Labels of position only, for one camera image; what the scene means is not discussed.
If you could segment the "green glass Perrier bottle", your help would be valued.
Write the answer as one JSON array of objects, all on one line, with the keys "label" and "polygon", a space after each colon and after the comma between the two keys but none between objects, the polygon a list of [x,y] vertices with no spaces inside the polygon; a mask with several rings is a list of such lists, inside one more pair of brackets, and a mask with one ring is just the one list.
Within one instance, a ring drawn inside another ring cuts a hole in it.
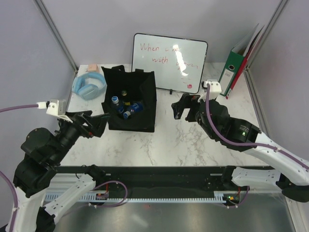
[{"label": "green glass Perrier bottle", "polygon": [[128,92],[126,90],[122,90],[121,96],[122,96],[123,103],[126,104],[126,105],[129,105],[130,99],[129,99]]}]

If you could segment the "black canvas bag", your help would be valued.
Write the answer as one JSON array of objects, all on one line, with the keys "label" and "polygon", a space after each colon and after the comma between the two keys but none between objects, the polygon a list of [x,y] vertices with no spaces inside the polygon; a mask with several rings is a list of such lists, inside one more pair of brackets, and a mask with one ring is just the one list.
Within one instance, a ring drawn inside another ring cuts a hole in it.
[{"label": "black canvas bag", "polygon": [[124,65],[102,67],[107,88],[103,112],[111,115],[112,131],[154,132],[156,116],[155,73],[136,69],[126,72]]}]

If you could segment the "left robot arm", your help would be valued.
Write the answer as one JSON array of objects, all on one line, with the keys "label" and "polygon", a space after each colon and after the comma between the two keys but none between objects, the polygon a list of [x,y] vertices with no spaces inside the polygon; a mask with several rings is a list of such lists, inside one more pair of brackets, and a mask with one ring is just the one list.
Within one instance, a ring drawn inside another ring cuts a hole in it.
[{"label": "left robot arm", "polygon": [[92,111],[70,113],[68,120],[59,120],[59,131],[46,128],[32,130],[21,145],[24,159],[15,170],[14,207],[7,232],[51,232],[65,213],[87,192],[106,185],[105,173],[96,165],[85,168],[84,174],[59,198],[43,205],[47,188],[57,167],[79,137],[101,137],[110,114],[92,116]]}]

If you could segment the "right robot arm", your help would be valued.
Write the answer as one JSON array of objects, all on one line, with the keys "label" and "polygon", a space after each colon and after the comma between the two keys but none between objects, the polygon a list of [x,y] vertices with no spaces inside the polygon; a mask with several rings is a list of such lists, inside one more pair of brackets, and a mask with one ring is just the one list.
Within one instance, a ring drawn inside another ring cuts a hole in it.
[{"label": "right robot arm", "polygon": [[297,202],[309,201],[309,163],[273,142],[257,126],[244,119],[231,117],[226,106],[216,100],[198,100],[198,95],[183,94],[171,105],[173,116],[180,119],[189,109],[188,122],[196,122],[209,138],[235,151],[265,162],[269,170],[227,166],[221,177],[222,187],[233,190],[251,188],[275,190]]}]

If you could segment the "blue label water bottle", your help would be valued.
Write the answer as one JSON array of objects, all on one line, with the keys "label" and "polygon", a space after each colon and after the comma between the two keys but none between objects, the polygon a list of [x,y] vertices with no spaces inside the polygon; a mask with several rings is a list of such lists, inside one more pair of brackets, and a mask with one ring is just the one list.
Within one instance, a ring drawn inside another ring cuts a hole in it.
[{"label": "blue label water bottle", "polygon": [[118,113],[118,114],[123,114],[124,113],[124,103],[119,100],[117,96],[112,97],[112,108]]}]

